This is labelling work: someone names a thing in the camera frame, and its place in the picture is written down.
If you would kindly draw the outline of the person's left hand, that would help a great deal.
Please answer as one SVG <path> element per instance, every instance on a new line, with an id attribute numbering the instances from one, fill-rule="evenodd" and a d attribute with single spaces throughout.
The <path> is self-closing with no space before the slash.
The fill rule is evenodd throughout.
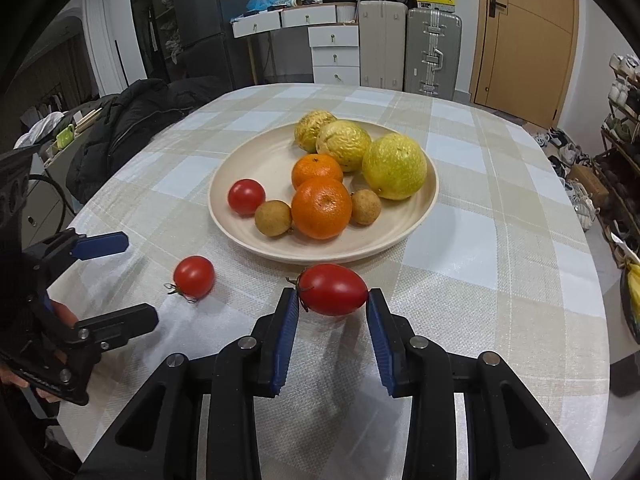
<path id="1" fill-rule="evenodd" d="M 52 300 L 51 306 L 55 315 L 67 326 L 74 327 L 78 322 L 78 317 L 73 314 L 73 312 L 66 307 L 65 304 L 60 304 L 57 301 Z M 15 375 L 9 367 L 6 367 L 4 364 L 1 364 L 0 368 L 1 373 L 1 382 L 3 385 L 14 385 L 23 390 L 29 388 L 29 382 L 26 382 L 21 377 Z M 43 391 L 39 388 L 36 389 L 37 396 L 40 399 L 47 401 L 48 403 L 60 402 L 60 399 L 57 396 L 54 396 L 47 391 Z"/>

